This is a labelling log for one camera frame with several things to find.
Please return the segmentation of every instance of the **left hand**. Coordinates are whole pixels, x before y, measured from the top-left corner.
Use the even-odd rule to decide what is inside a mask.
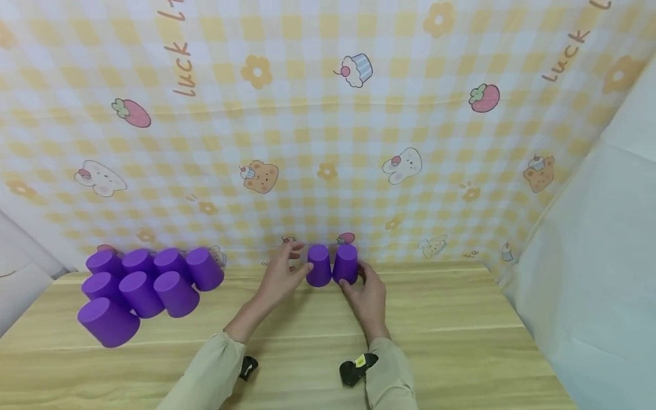
[[[311,263],[306,263],[294,272],[290,272],[289,260],[300,259],[298,252],[304,246],[303,242],[287,242],[278,250],[269,261],[256,298],[274,307],[294,293],[314,267]]]

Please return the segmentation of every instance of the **right hand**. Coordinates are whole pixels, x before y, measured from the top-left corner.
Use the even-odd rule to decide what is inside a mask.
[[[367,345],[379,337],[391,339],[385,324],[385,284],[371,265],[362,260],[358,265],[358,274],[364,282],[362,288],[353,288],[345,279],[339,281],[339,286],[362,326]]]

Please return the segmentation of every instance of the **yellow checkered backdrop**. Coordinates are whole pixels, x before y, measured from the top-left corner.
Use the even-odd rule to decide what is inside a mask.
[[[0,176],[86,253],[503,273],[655,48],[650,0],[5,2]]]

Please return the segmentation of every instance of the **beige sleeve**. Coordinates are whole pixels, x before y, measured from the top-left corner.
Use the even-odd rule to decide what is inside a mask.
[[[217,410],[232,394],[245,350],[226,333],[212,336],[157,410]]]
[[[378,338],[369,351],[378,356],[365,376],[371,410],[416,410],[415,381],[403,350],[390,339]]]

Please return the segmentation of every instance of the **wrist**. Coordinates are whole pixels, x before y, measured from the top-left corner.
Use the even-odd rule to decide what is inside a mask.
[[[267,316],[277,306],[277,302],[258,292],[244,304],[244,307],[246,306],[254,312]]]
[[[387,329],[385,323],[363,326],[363,331],[365,333],[365,338],[367,339],[367,345],[370,345],[371,342],[380,337],[392,340],[390,331]]]

